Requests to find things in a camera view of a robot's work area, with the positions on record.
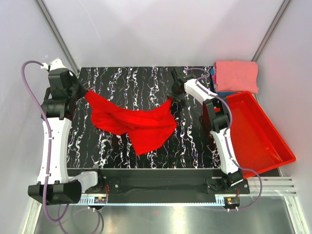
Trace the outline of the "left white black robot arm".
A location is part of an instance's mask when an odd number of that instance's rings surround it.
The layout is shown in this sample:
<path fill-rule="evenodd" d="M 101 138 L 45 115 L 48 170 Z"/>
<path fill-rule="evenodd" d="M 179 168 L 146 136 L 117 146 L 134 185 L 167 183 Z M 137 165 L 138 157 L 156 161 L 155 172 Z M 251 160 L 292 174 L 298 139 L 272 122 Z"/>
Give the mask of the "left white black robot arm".
<path fill-rule="evenodd" d="M 68 136 L 76 102 L 84 97 L 85 89 L 75 74 L 67 68 L 48 73 L 50 86 L 46 89 L 41 108 L 44 146 L 41 169 L 35 185 L 28 187 L 28 195 L 41 204 L 77 204 L 83 192 L 98 184 L 95 171 L 83 172 L 69 178 L 67 172 Z"/>

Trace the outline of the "aluminium frame post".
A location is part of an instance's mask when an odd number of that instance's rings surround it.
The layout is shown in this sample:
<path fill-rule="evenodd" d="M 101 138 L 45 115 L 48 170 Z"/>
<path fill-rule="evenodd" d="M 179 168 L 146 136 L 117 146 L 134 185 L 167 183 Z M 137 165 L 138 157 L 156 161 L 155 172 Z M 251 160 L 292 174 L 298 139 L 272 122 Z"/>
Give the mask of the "aluminium frame post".
<path fill-rule="evenodd" d="M 281 5 L 279 6 L 279 8 L 278 8 L 273 20 L 271 21 L 266 33 L 264 34 L 258 48 L 256 49 L 251 61 L 257 62 L 259 60 L 259 57 L 261 56 L 266 45 L 268 44 L 269 40 L 273 36 L 275 30 L 277 29 L 279 23 L 281 22 L 283 16 L 287 12 L 291 3 L 292 3 L 292 0 L 283 0 L 282 1 Z"/>
<path fill-rule="evenodd" d="M 73 71 L 78 74 L 80 71 L 80 68 L 78 67 L 77 63 L 74 60 L 74 57 L 70 53 L 68 46 L 66 45 L 63 37 L 60 34 L 60 31 L 48 9 L 45 2 L 43 0 L 35 0 L 35 3 L 37 7 L 39 8 L 39 11 L 41 12 L 42 16 L 44 17 L 50 31 L 52 32 L 58 46 L 60 47 L 63 55 L 66 58 L 66 61 L 69 63 L 70 68 L 73 69 Z"/>

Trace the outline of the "red plastic bin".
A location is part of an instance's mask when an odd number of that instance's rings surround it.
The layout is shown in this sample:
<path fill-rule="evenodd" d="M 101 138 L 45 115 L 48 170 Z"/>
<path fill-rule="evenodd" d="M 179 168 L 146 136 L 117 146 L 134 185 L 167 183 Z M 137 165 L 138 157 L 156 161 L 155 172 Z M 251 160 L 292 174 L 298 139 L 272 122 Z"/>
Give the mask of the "red plastic bin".
<path fill-rule="evenodd" d="M 232 112 L 231 140 L 243 177 L 270 171 L 296 158 L 249 92 L 227 96 Z"/>

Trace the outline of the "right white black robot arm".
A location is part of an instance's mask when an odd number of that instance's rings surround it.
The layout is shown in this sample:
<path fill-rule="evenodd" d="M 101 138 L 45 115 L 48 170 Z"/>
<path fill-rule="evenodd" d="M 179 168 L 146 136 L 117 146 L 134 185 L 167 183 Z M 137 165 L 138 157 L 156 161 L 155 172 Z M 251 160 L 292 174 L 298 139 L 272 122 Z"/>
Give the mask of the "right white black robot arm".
<path fill-rule="evenodd" d="M 182 94 L 189 94 L 202 104 L 201 122 L 206 130 L 213 136 L 218 155 L 220 158 L 220 169 L 224 176 L 215 190 L 228 189 L 243 181 L 243 173 L 234 153 L 231 140 L 231 125 L 233 123 L 232 112 L 229 108 L 227 98 L 219 96 L 204 84 L 201 79 L 193 74 L 185 74 L 182 68 L 175 68 L 171 71 L 174 84 L 171 87 L 170 95 L 174 101 L 179 101 Z"/>

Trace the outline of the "right aluminium frame post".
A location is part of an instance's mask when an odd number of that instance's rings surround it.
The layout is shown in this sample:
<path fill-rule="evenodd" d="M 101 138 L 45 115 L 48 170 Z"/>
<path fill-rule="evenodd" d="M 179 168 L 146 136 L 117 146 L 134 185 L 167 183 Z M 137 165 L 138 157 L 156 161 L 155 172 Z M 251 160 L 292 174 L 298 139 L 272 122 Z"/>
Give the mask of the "right aluminium frame post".
<path fill-rule="evenodd" d="M 266 45 L 268 44 L 269 40 L 273 36 L 275 30 L 277 29 L 279 23 L 281 22 L 283 16 L 287 12 L 291 3 L 292 3 L 292 0 L 283 0 L 282 1 L 281 5 L 279 6 L 279 8 L 278 8 L 273 20 L 271 21 L 266 33 L 264 34 L 258 48 L 256 49 L 251 61 L 257 62 L 259 60 L 259 57 L 261 56 Z"/>

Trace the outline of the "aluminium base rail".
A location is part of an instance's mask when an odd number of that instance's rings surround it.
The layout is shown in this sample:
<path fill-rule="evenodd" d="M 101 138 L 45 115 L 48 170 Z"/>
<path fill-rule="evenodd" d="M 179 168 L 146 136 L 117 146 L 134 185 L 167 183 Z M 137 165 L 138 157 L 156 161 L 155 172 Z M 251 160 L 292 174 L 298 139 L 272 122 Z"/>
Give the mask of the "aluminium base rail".
<path fill-rule="evenodd" d="M 293 194 L 294 187 L 293 183 L 290 179 L 283 177 L 273 177 L 273 178 L 262 178 L 259 180 L 258 178 L 251 177 L 246 179 L 249 185 L 250 193 L 255 194 L 256 192 L 263 192 L 266 194 L 269 193 L 285 193 L 285 194 Z M 47 199 L 61 199 L 63 202 L 72 202 L 75 203 L 77 199 L 81 197 L 82 194 L 103 194 L 108 193 L 108 187 L 103 184 L 103 180 L 99 179 L 98 184 L 87 188 L 86 185 L 83 185 L 79 180 L 75 179 L 69 181 L 65 184 L 49 184 L 47 186 Z"/>

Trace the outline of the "black marble pattern mat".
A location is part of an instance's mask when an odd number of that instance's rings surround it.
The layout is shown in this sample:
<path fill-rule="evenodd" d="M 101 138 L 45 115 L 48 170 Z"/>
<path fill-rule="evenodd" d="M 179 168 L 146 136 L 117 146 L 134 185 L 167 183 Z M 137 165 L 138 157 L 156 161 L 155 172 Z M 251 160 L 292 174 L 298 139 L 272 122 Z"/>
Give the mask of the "black marble pattern mat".
<path fill-rule="evenodd" d="M 84 67 L 79 80 L 121 108 L 144 111 L 163 104 L 174 82 L 171 67 Z M 191 95 L 183 95 L 171 111 L 177 121 L 174 133 L 161 148 L 138 156 L 127 134 L 115 136 L 95 128 L 89 103 L 80 99 L 68 137 L 68 168 L 219 167 L 215 141 L 200 122 L 201 104 Z"/>

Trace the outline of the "left aluminium frame post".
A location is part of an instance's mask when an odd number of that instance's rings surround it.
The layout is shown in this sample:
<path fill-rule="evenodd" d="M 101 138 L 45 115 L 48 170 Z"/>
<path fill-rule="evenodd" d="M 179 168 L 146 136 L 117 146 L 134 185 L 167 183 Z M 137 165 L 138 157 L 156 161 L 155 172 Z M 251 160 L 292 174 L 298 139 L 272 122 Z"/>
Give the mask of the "left aluminium frame post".
<path fill-rule="evenodd" d="M 80 68 L 78 67 L 77 63 L 74 60 L 74 57 L 70 53 L 68 46 L 66 45 L 63 37 L 60 34 L 60 31 L 48 9 L 45 2 L 43 0 L 35 0 L 35 3 L 37 7 L 39 8 L 39 11 L 41 12 L 42 16 L 44 17 L 50 31 L 52 32 L 58 46 L 60 47 L 63 55 L 66 58 L 66 61 L 69 63 L 70 68 L 73 69 L 73 71 L 78 74 L 80 71 Z"/>

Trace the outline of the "red t shirt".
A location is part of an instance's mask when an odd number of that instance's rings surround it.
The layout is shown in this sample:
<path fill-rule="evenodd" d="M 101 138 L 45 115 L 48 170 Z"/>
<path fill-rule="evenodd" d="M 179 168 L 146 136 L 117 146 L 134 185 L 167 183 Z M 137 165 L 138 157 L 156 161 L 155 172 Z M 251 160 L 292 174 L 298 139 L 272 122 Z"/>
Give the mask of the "red t shirt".
<path fill-rule="evenodd" d="M 160 148 L 177 127 L 171 99 L 149 111 L 120 108 L 93 91 L 85 99 L 92 109 L 92 124 L 114 135 L 128 134 L 138 156 Z"/>

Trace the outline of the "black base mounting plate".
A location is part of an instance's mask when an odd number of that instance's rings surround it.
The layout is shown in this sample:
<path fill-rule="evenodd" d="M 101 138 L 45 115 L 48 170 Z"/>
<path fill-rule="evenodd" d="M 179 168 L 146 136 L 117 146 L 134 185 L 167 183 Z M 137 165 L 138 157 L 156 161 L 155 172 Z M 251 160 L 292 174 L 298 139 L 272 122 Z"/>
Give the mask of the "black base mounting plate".
<path fill-rule="evenodd" d="M 249 194 L 247 180 L 228 186 L 220 169 L 96 169 L 109 195 L 190 190 L 207 194 Z"/>

